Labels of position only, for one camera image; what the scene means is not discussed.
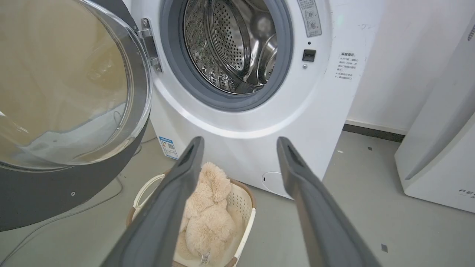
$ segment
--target gray cable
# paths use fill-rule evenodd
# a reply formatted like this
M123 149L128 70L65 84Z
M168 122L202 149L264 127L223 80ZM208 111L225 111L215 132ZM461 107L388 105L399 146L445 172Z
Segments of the gray cable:
M142 151L142 144L151 142L151 141L153 141L153 140L155 140L155 139L157 139L157 137L154 137L154 138L152 138L152 139L150 139L150 140L147 140L147 141L145 141L145 142L141 142L140 145L139 145L139 147L137 148L137 151L135 152L135 154L134 154L132 157L134 157L135 155L137 155L138 153L140 153L140 151ZM97 203L97 204L92 205L92 206L89 207L89 208L86 208L86 209L84 209L84 210L80 210L80 211L77 211L77 212L74 212L74 213L71 213L71 214L68 214L68 215L65 215L65 216L56 218L56 219L54 219L54 220L52 220L52 221L49 221L49 222L43 224L42 226L39 226L38 228L34 229L31 233L29 233L29 234L7 255L7 257L0 263L0 267L2 267L2 266L7 262L7 260L8 260L9 258L11 258L15 253L17 253L24 245L28 244L28 242L30 242L32 239L28 240L25 244L23 244L23 242L25 242L25 241L26 241L32 234L34 234L36 231L40 230L41 228L43 228L43 227L45 227L46 225L49 225L49 224L51 224L51 223L53 223L53 222L55 222L55 221L59 221L59 220L61 220L61 219L66 219L66 218L69 218L69 217L74 216L74 215L76 215L76 214L79 214L79 213L85 212L85 211L87 211L87 210L90 210L90 209L92 209L92 208L95 208L95 207L97 207L97 206L99 206L99 205L101 205L101 204L103 204L103 203L106 203L106 202L108 202L109 200L115 198L117 195L119 195L119 194L122 192L122 190L124 189L124 188L123 188L124 185L122 184L122 182L120 181L120 179L119 179L118 177L115 177L114 179L117 180L117 181L119 182L119 184L120 184L120 191L119 191L118 193L116 193L114 196L112 196L112 197L110 197L110 198L108 198L108 199L106 199L106 200L104 200L104 201L102 201L102 202L99 202L99 203Z

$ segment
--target plush toy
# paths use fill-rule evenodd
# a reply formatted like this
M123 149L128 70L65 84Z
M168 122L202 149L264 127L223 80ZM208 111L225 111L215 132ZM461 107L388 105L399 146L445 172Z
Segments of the plush toy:
M176 250L184 259L207 255L216 264L242 227L242 216L237 209L227 211L231 182L222 169L208 162L199 175L185 205Z

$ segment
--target gray label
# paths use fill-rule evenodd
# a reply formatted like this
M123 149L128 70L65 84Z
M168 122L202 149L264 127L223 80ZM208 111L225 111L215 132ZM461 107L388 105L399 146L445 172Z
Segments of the gray label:
M304 18L307 37L318 36L322 34L320 18L318 17L317 5L315 0L297 0Z

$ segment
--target laundry basket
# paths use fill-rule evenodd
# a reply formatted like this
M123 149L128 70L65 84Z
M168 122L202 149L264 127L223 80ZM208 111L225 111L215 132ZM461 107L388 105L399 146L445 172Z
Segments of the laundry basket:
M129 226L135 216L139 213L142 209L144 203L148 200L152 189L149 189L152 185L154 188L160 184L163 180L165 175L164 174L157 175L152 179L148 180L142 188L139 190L135 200L133 201L133 206L127 216L125 221L126 226ZM256 215L256 200L254 199L254 195L249 190L249 188L236 180L231 179L231 193L228 196L228 206L236 207L242 215L243 219L243 229L238 231L236 237L231 242L231 245L228 247L227 251L224 253L222 262L216 267L234 267L239 261L241 257L242 250L244 249L244 245L246 244L247 238L252 228L252 224L254 223L254 217ZM200 265L201 260L185 260L178 253L175 253L173 258L173 267L198 267L203 266Z

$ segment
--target wall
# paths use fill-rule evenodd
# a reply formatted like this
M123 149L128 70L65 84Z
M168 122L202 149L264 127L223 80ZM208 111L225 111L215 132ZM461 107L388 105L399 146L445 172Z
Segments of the wall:
M387 0L347 123L407 133L474 12L473 0Z

